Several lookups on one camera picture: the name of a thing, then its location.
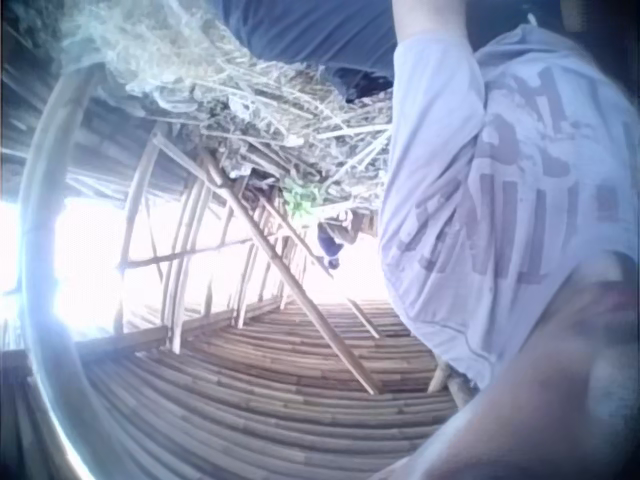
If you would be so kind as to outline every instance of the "shirt sleeve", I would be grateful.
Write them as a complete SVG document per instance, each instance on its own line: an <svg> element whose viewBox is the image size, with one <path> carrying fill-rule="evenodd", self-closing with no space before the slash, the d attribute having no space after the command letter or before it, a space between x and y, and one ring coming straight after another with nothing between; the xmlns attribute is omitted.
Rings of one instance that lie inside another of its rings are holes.
<svg viewBox="0 0 640 480"><path fill-rule="evenodd" d="M417 205L466 179L484 121L484 82L465 39L425 34L395 52L393 139L380 216L383 262L403 225L423 229Z"/></svg>

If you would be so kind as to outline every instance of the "diagonal bamboo pole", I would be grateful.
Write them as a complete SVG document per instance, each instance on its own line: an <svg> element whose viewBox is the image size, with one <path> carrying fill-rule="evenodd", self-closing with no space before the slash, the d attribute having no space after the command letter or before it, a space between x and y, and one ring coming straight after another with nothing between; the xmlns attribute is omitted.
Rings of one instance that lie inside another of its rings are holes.
<svg viewBox="0 0 640 480"><path fill-rule="evenodd" d="M380 332L378 331L378 329L376 328L376 326L371 322L371 320L369 319L369 317L367 317L367 314L364 313L364 310L362 310L362 308L360 307L360 305L358 305L354 300L352 300L351 298L349 298L345 292L338 286L337 283L335 283L335 277L333 276L333 274L329 271L329 269L318 260L318 258L313 254L313 251L311 250L311 248L309 247L309 244L307 242L304 241L304 239L300 236L300 234L298 234L298 232L296 232L296 230L293 228L293 226L289 223L289 221L284 217L284 215L282 215L278 210L276 210L273 205L271 205L266 198L264 197L260 197L260 201L264 204L264 206L267 208L267 210L269 211L269 213L271 213L271 215L274 216L274 218L276 218L280 224L285 228L285 230L287 230L287 232L289 233L289 235L293 238L293 240L300 246L300 248L302 248L309 259L311 259L311 261L317 265L324 273L327 277L329 277L331 279L331 283L334 285L336 292L339 293L340 295L343 296L343 298L345 299L345 301L349 304L349 306L351 307L351 309L355 312L355 314L358 316L358 318L360 319L360 321L364 324L365 327L367 327L367 329L369 330L369 332L371 332L371 334L375 337L375 338L380 338Z"/></svg>
<svg viewBox="0 0 640 480"><path fill-rule="evenodd" d="M129 260L129 249L131 248L131 239L133 238L133 228L135 227L136 217L138 216L138 210L140 210L140 203L144 197L144 191L149 184L151 178L151 171L158 158L160 148L154 143L156 135L161 134L164 129L164 125L157 123L151 132L147 146L142 152L140 157L140 163L136 169L136 173L133 176L131 182L131 189L127 196L127 203L124 210L126 215L126 226L124 230L124 240L122 241L122 248L120 250L120 264ZM120 269L120 277L124 279L124 269ZM118 310L113 320L113 330L116 334L121 335L124 333L124 304L122 299L118 304Z"/></svg>
<svg viewBox="0 0 640 480"><path fill-rule="evenodd" d="M300 306L305 310L307 315L309 315L309 318L320 334L324 337L327 343L329 343L329 346L344 362L351 373L354 374L358 381L365 387L365 389L371 394L379 393L380 385L376 379L364 367L360 359L358 359L358 357L351 351L345 341L336 333L333 326L325 318L313 300L309 298L298 280L296 280L291 273L291 270L289 270L282 261L282 258L276 253L273 245L271 245L269 240L262 233L260 226L247 211L240 199L234 194L226 175L216 164L215 160L204 150L202 151L202 156L207 160L209 173L220 187L219 193L227 199L238 216L247 222L251 234L256 240L256 244L260 246L260 248L266 253L269 261L272 262L273 266L278 270L278 272L280 272L280 275L282 275L282 278L291 289L292 294L295 296L296 300L298 300Z"/></svg>

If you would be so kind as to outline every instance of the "skin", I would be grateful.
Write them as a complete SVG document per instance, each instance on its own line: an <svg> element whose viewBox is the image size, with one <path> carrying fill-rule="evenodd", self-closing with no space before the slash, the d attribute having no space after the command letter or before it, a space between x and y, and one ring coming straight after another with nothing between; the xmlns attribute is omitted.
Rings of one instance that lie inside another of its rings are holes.
<svg viewBox="0 0 640 480"><path fill-rule="evenodd" d="M399 42L467 36L464 0L393 0L393 9ZM637 278L615 254L580 265L494 382L392 478L613 478L640 421Z"/></svg>

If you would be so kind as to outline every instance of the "white t-shirt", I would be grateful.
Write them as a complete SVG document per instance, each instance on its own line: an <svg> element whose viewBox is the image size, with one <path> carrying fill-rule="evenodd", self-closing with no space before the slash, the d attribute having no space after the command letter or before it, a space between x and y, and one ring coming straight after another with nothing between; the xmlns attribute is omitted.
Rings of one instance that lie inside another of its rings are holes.
<svg viewBox="0 0 640 480"><path fill-rule="evenodd" d="M409 329L483 388L578 264L638 260L638 115L577 45L528 25L475 55L410 38L395 72L387 287Z"/></svg>

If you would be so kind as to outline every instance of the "straw bundle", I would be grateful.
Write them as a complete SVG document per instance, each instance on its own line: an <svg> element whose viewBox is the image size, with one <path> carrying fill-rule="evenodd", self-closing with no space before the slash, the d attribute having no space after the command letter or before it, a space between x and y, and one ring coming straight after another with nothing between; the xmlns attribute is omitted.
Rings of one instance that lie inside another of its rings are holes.
<svg viewBox="0 0 640 480"><path fill-rule="evenodd" d="M318 69L259 61L204 0L71 0L62 31L68 67L104 61L147 116L182 125L186 147L212 148L232 177L257 168L318 192L313 206L378 206L389 92L346 104Z"/></svg>

